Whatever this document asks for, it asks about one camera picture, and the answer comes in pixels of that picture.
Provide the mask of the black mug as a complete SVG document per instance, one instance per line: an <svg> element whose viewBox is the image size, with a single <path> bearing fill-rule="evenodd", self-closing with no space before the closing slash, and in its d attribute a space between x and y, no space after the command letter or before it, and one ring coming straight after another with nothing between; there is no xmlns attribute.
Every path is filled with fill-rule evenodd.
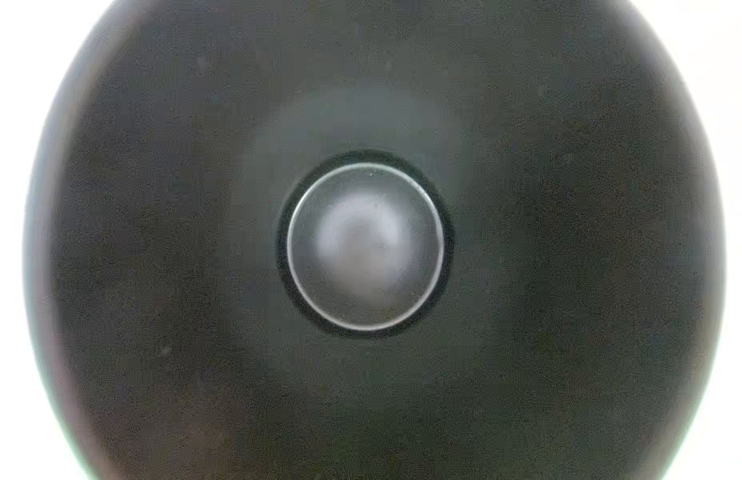
<svg viewBox="0 0 742 480"><path fill-rule="evenodd" d="M116 1L23 273L98 479L657 479L725 234L629 1Z"/></svg>

